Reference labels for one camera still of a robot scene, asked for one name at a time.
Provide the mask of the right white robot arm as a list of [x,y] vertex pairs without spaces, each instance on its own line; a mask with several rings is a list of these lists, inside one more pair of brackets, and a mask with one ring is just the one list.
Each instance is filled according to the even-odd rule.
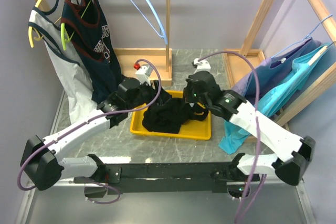
[[312,161],[315,140],[293,134],[267,118],[233,90],[222,90],[208,71],[186,79],[183,98],[199,103],[211,114],[239,126],[268,146],[273,154],[239,153],[231,162],[230,175],[242,181],[247,175],[276,175],[284,183],[297,186]]

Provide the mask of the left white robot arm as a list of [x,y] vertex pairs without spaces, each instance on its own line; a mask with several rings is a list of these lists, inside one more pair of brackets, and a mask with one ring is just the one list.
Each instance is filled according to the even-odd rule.
[[59,180],[72,177],[85,177],[91,183],[104,182],[108,174],[106,165],[95,154],[82,158],[66,155],[94,135],[117,126],[129,113],[143,109],[145,104],[164,103],[170,98],[158,80],[151,86],[136,78],[126,78],[86,118],[43,139],[37,135],[29,138],[19,173],[25,173],[38,190],[46,190]]

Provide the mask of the black tank top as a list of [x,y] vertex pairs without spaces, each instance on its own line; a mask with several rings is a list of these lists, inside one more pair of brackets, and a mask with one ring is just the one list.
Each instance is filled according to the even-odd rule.
[[149,132],[177,134],[183,124],[191,120],[203,121],[207,116],[208,109],[171,95],[164,105],[158,105],[155,101],[148,108],[134,112],[131,131],[139,132],[143,128]]

